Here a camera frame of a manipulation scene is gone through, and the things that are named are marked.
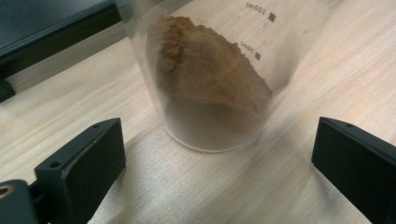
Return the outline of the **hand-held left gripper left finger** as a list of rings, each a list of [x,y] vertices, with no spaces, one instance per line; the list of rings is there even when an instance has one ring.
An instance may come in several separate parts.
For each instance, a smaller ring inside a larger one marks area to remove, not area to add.
[[[51,224],[87,224],[126,166],[119,118],[93,124],[35,168]]]

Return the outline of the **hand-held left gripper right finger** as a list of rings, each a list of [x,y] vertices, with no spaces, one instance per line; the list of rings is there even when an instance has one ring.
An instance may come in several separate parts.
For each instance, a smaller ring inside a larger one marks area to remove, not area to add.
[[[311,161],[372,224],[396,224],[396,147],[337,119],[320,118]]]

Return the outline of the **black metal shelf rack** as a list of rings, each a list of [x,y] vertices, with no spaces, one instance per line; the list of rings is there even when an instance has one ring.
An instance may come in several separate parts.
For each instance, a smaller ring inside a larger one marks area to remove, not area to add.
[[[0,103],[8,77],[118,22],[115,0],[0,0]]]

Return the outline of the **glass jar with brown powder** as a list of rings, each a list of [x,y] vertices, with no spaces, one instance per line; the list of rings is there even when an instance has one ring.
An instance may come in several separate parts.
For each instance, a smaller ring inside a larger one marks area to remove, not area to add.
[[[250,145],[322,0],[115,0],[163,127],[180,144]]]

